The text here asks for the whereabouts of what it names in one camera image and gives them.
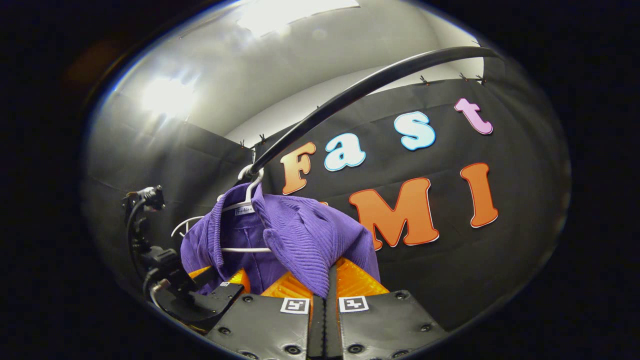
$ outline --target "black curtain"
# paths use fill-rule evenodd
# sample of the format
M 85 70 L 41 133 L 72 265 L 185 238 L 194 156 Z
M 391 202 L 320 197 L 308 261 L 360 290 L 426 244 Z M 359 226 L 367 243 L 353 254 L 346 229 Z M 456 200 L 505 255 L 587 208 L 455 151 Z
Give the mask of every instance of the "black curtain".
M 434 81 L 368 95 L 336 113 L 265 167 L 266 193 L 282 195 L 284 166 L 280 158 L 307 142 L 307 185 L 292 193 L 325 201 L 355 220 L 349 196 L 375 189 L 393 208 L 401 185 L 416 177 L 431 182 L 431 217 L 440 232 L 436 241 L 394 248 L 383 241 L 377 251 L 382 284 L 389 290 L 409 290 L 447 330 L 509 300 L 540 269 L 556 246 L 564 224 L 570 192 L 568 151 L 564 134 L 549 102 L 515 63 L 485 59 L 485 78 Z M 481 135 L 454 109 L 461 97 L 480 107 L 493 133 Z M 435 130 L 435 142 L 409 151 L 394 120 L 421 111 Z M 291 127 L 256 145 L 260 156 Z M 359 137 L 366 159 L 357 167 L 327 171 L 325 145 L 342 133 Z M 486 163 L 496 221 L 474 229 L 473 200 L 460 170 Z M 401 238 L 406 235 L 406 226 Z
M 158 118 L 142 123 L 118 111 L 97 116 L 86 139 L 83 213 L 102 260 L 123 288 L 140 296 L 121 199 L 127 192 L 162 185 L 166 207 L 145 213 L 151 225 L 147 238 L 179 253 L 182 236 L 176 232 L 171 237 L 173 228 L 208 213 L 218 195 L 251 163 L 252 151 L 183 121 Z

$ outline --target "bolt hole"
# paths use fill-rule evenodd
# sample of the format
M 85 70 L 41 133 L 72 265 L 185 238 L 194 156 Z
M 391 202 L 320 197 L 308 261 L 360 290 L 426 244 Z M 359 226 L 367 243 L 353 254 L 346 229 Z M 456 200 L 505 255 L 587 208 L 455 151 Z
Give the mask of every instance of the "bolt hole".
M 363 350 L 364 350 L 364 346 L 362 346 L 360 344 L 353 344 L 347 349 L 347 351 L 352 353 L 352 354 L 361 353 Z
M 244 355 L 246 357 L 249 357 L 251 359 L 258 359 L 258 357 L 255 354 L 251 353 L 251 352 L 245 351 L 245 352 L 242 353 L 242 355 Z
M 396 352 L 392 357 L 396 358 L 396 357 L 399 357 L 399 356 L 402 356 L 402 355 L 406 355 L 408 353 L 409 353 L 409 351 L 407 351 L 407 350 L 400 350 L 400 351 Z
M 298 355 L 298 354 L 300 354 L 302 352 L 302 349 L 300 349 L 296 345 L 289 345 L 289 346 L 285 347 L 284 350 L 286 352 L 290 353 L 291 355 Z

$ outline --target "black cable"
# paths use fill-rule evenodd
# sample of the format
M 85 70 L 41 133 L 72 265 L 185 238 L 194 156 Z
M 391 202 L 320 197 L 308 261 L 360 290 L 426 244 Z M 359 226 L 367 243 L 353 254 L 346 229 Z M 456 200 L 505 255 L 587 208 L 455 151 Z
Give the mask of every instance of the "black cable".
M 276 141 L 261 157 L 256 159 L 255 163 L 247 171 L 247 177 L 253 177 L 262 169 L 269 161 L 278 156 L 288 146 L 297 139 L 308 133 L 311 129 L 318 126 L 333 114 L 346 108 L 350 104 L 356 102 L 374 90 L 377 90 L 387 84 L 390 84 L 405 76 L 409 76 L 417 71 L 424 70 L 435 65 L 448 63 L 450 61 L 468 59 L 468 58 L 499 58 L 500 56 L 493 50 L 486 47 L 461 46 L 450 47 L 430 51 L 428 53 L 419 54 L 410 58 L 399 61 L 393 65 L 389 65 L 380 71 L 377 71 L 366 78 L 351 85 L 345 91 L 332 97 L 329 101 L 315 109 L 311 114 L 305 117 L 291 130 Z
M 140 210 L 140 206 L 144 205 L 145 201 L 146 201 L 145 199 L 141 199 L 133 207 L 133 210 L 131 210 L 131 214 L 129 215 L 129 219 L 127 221 L 127 246 L 129 247 L 129 255 L 131 257 L 131 263 L 133 264 L 133 267 L 136 269 L 136 273 L 138 274 L 138 277 L 140 277 L 140 280 L 144 279 L 144 276 L 140 273 L 140 270 L 138 269 L 138 263 L 136 262 L 136 256 L 133 251 L 133 236 L 131 234 L 132 233 L 131 226 L 133 225 L 133 219 L 136 217 L 137 212 Z
M 154 274 L 156 274 L 159 270 L 157 268 L 151 270 L 147 273 L 145 280 L 142 282 L 142 295 L 145 300 L 151 300 L 151 296 L 149 294 L 149 281 L 153 278 Z

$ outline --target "clip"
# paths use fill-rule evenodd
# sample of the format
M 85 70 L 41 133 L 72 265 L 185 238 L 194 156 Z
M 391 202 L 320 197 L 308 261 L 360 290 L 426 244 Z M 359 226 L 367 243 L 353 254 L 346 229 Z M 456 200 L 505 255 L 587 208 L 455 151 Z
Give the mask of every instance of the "clip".
M 480 84 L 482 84 L 482 86 L 484 86 L 484 84 L 486 83 L 486 78 L 480 76 L 480 75 L 476 75 L 478 81 L 480 81 Z

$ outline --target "light blue letter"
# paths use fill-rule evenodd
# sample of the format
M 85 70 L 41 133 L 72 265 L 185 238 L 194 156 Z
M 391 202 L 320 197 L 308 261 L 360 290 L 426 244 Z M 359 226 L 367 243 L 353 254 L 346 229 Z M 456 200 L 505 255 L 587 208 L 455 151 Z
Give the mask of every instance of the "light blue letter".
M 342 170 L 345 166 L 356 167 L 362 164 L 367 156 L 360 150 L 358 137 L 351 133 L 336 136 L 326 144 L 324 149 L 329 152 L 324 159 L 324 167 L 329 171 Z
M 396 131 L 405 135 L 400 142 L 411 151 L 428 147 L 436 141 L 436 132 L 427 124 L 429 118 L 419 111 L 402 114 L 394 121 Z

